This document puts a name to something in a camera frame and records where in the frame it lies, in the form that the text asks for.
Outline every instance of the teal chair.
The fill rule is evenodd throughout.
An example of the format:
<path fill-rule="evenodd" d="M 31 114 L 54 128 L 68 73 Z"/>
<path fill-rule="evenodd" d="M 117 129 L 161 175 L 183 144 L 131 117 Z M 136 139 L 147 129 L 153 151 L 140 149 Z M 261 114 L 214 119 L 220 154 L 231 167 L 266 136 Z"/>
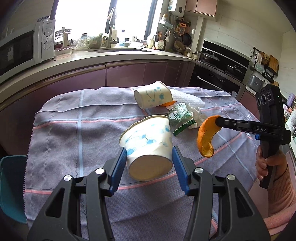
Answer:
<path fill-rule="evenodd" d="M 27 223 L 23 186 L 27 156 L 6 156 L 0 161 L 0 207 L 19 223 Z"/>

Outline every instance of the kitchen sink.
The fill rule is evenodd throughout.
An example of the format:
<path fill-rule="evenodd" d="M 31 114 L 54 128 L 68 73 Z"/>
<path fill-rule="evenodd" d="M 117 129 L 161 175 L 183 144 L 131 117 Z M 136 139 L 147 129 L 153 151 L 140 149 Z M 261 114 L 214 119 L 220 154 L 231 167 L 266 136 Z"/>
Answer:
<path fill-rule="evenodd" d="M 88 50 L 91 52 L 96 53 L 105 53 L 105 52 L 115 52 L 115 51 L 142 51 L 142 52 L 148 52 L 144 49 L 136 49 L 136 48 L 127 48 L 127 47 L 116 47 L 116 48 L 100 48 L 100 49 L 94 49 L 94 50 Z"/>

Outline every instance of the orange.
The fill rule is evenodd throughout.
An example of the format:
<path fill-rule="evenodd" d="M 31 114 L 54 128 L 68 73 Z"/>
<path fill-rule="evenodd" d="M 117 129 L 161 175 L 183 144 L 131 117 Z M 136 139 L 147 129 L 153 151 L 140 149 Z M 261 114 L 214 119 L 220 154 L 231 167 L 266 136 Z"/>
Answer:
<path fill-rule="evenodd" d="M 164 103 L 164 104 L 162 104 L 162 105 L 160 105 L 160 106 L 170 106 L 170 105 L 173 105 L 173 104 L 175 104 L 175 103 L 176 103 L 176 101 L 172 100 L 172 101 L 167 102 L 167 103 Z"/>
<path fill-rule="evenodd" d="M 221 130 L 221 127 L 217 126 L 215 121 L 220 117 L 219 115 L 213 115 L 208 117 L 200 126 L 197 134 L 197 147 L 200 154 L 204 157 L 211 157 L 214 154 L 214 148 L 212 146 L 213 136 Z"/>

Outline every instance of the tipped over paper cup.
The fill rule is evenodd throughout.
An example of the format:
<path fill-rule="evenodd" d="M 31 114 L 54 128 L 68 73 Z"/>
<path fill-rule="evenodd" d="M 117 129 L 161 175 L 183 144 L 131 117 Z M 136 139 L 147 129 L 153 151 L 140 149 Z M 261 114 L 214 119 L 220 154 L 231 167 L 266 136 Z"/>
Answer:
<path fill-rule="evenodd" d="M 127 151 L 126 167 L 135 180 L 156 179 L 173 167 L 173 143 L 165 115 L 148 116 L 132 124 L 121 134 L 119 145 Z"/>
<path fill-rule="evenodd" d="M 134 96 L 141 109 L 159 106 L 173 100 L 170 89 L 160 81 L 136 89 Z"/>

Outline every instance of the microwave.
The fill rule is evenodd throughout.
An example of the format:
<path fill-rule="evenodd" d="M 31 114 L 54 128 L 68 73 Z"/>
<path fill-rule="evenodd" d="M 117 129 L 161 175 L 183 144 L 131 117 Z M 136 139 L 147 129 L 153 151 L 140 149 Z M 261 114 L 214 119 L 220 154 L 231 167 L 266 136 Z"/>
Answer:
<path fill-rule="evenodd" d="M 54 57 L 54 25 L 55 20 L 37 22 L 0 41 L 0 84 Z"/>

